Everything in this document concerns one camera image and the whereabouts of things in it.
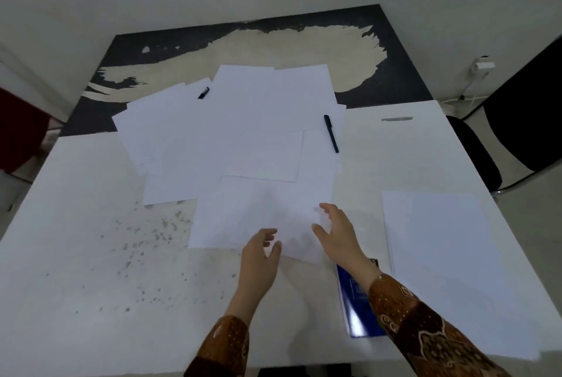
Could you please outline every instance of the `finger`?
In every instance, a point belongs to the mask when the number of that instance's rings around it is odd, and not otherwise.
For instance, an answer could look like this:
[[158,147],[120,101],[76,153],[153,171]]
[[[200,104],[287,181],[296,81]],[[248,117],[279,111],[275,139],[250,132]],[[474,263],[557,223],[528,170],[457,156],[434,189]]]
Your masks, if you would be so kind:
[[273,248],[271,249],[271,254],[269,255],[268,260],[274,262],[275,266],[279,264],[279,257],[281,257],[281,241],[277,241],[273,244]]
[[335,215],[335,213],[338,210],[337,205],[334,205],[334,204],[328,204],[328,203],[325,203],[325,202],[321,202],[319,205],[320,205],[320,208],[322,210],[324,210],[324,212],[327,213],[328,216],[330,216],[330,219],[332,219],[332,217]]
[[325,237],[328,236],[328,234],[326,233],[326,231],[322,226],[314,223],[312,225],[312,228],[313,228],[314,235],[316,235],[316,237],[320,240],[320,243],[324,240]]
[[270,229],[260,229],[253,237],[252,240],[256,240],[259,243],[262,243],[265,240],[271,241],[273,238],[271,237],[273,234],[277,233],[277,229],[270,228]]

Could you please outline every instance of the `chair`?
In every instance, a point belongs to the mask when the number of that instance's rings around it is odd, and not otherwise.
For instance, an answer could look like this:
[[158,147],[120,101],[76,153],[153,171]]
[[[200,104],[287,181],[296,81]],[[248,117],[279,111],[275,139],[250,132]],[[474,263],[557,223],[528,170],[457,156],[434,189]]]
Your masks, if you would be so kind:
[[[496,197],[520,188],[562,162],[562,37],[546,47],[464,118],[447,116],[484,184]],[[530,174],[502,186],[500,170],[467,125],[484,111],[498,141]]]

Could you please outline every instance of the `brown batik sleeve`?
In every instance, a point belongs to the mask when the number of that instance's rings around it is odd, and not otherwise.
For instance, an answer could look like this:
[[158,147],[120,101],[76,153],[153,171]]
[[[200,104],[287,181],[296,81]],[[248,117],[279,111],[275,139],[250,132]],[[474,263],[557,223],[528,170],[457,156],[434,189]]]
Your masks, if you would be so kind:
[[244,375],[248,347],[248,326],[235,316],[223,316],[208,333],[184,377]]
[[369,302],[418,377],[509,376],[391,276],[382,274],[371,284]]

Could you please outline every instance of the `person's right hand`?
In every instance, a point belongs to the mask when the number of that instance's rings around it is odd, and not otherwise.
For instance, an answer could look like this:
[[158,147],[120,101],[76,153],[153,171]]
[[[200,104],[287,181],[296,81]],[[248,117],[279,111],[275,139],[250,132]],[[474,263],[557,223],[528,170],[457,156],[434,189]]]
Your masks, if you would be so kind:
[[312,226],[324,252],[368,292],[371,283],[381,271],[361,250],[353,225],[345,213],[334,204],[320,203],[320,208],[328,214],[332,222],[332,231],[329,234],[320,225]]

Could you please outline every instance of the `pen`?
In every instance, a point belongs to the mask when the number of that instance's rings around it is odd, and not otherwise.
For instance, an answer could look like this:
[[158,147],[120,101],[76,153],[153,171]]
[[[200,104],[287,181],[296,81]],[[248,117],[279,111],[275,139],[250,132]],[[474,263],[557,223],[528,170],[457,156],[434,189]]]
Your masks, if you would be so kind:
[[208,92],[209,92],[209,87],[203,90],[203,93],[199,95],[198,99],[203,99],[203,97],[207,96]]
[[326,127],[328,128],[328,132],[330,133],[330,139],[332,139],[332,144],[334,145],[335,153],[339,154],[340,150],[338,149],[338,145],[335,143],[334,132],[332,131],[332,121],[330,121],[330,115],[324,115],[324,121],[326,121]]

